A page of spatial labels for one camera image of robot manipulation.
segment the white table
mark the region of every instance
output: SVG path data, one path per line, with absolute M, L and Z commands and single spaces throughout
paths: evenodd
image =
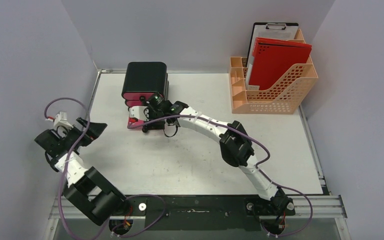
M 107 123 L 103 134 L 80 151 L 86 167 L 94 166 L 126 195 L 256 194 L 238 168 L 225 163 L 220 147 L 193 130 L 179 128 L 167 138 L 162 131 L 128 130 L 128 110 L 121 96 L 125 74 L 102 74 L 91 107 L 91 120 Z M 305 194 L 322 188 L 298 111 L 292 115 L 232 114 L 228 74 L 172 73 L 168 98 L 182 101 L 214 119 L 243 124 L 247 133 L 271 153 L 262 165 L 279 184 Z M 167 134 L 173 132 L 167 128 Z M 253 144 L 255 154 L 266 154 Z

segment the white wall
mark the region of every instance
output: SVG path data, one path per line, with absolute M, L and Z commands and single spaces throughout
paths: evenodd
M 0 240 L 38 240 L 59 174 L 33 139 L 58 97 L 87 100 L 96 69 L 59 0 L 0 0 Z M 80 107 L 63 103 L 75 119 Z
M 384 0 L 336 0 L 312 58 L 304 110 L 353 240 L 384 239 Z
M 227 72 L 255 22 L 296 22 L 311 42 L 334 0 L 63 0 L 98 68 L 161 61 L 169 70 Z

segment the clipboard clip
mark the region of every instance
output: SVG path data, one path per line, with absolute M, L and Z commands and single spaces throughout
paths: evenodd
M 267 23 L 265 29 L 285 30 L 286 23 Z

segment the red folder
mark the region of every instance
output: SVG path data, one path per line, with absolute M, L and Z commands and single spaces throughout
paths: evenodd
M 248 85 L 271 88 L 292 65 L 305 64 L 311 50 L 310 44 L 257 37 Z

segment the gray wall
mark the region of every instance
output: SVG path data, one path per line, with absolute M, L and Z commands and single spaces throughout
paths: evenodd
M 327 184 L 353 240 L 384 239 L 384 0 L 336 0 L 312 49 L 304 110 Z
M 0 240 L 41 239 L 59 174 L 33 139 L 46 104 L 86 101 L 96 69 L 59 0 L 0 0 Z M 52 108 L 74 119 L 74 103 Z
M 254 22 L 297 22 L 311 42 L 334 0 L 63 0 L 98 68 L 162 61 L 227 72 L 246 56 Z

